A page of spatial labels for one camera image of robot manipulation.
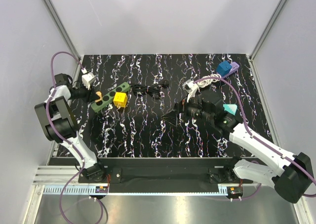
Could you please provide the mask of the yellow cube adapter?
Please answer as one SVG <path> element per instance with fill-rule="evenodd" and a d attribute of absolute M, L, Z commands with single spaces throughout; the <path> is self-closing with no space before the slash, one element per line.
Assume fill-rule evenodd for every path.
<path fill-rule="evenodd" d="M 113 103 L 117 109 L 125 108 L 127 105 L 128 96 L 125 92 L 116 92 Z"/>

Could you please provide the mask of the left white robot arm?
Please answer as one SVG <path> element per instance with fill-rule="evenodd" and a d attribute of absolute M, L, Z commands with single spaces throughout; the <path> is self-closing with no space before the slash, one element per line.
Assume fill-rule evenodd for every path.
<path fill-rule="evenodd" d="M 107 175 L 100 159 L 91 151 L 79 135 L 79 125 L 69 105 L 69 100 L 82 99 L 86 103 L 100 101 L 101 92 L 95 91 L 90 82 L 91 73 L 82 77 L 78 86 L 72 85 L 67 74 L 53 77 L 55 85 L 49 91 L 48 99 L 35 106 L 41 128 L 50 141 L 65 147 L 78 161 L 80 174 L 87 180 L 102 182 Z"/>

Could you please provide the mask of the small yellow plug adapter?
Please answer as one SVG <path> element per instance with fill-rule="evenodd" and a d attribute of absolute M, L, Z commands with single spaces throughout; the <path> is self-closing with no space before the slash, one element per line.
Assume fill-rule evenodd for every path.
<path fill-rule="evenodd" d="M 95 99 L 95 103 L 97 105 L 101 105 L 103 103 L 103 100 L 102 100 L 102 93 L 100 91 L 97 91 L 96 92 L 96 95 L 98 96 L 97 99 Z"/>

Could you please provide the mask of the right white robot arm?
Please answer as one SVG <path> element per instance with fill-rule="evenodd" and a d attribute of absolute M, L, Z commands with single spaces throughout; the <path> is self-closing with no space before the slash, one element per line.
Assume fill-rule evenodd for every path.
<path fill-rule="evenodd" d="M 241 118 L 224 109 L 223 102 L 215 95 L 184 98 L 162 119 L 176 126 L 181 119 L 208 122 L 224 139 L 245 148 L 263 164 L 234 158 L 224 167 L 228 182 L 248 179 L 273 188 L 290 203 L 297 203 L 314 179 L 311 159 L 301 152 L 298 155 L 284 150 L 251 130 Z"/>

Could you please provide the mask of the blue cube socket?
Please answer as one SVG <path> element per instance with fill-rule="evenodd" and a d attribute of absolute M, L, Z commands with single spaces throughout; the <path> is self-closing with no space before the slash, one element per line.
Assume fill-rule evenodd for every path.
<path fill-rule="evenodd" d="M 224 77 L 230 72 L 231 68 L 232 65 L 228 61 L 223 61 L 216 68 L 216 73 L 219 74 L 221 77 Z"/>

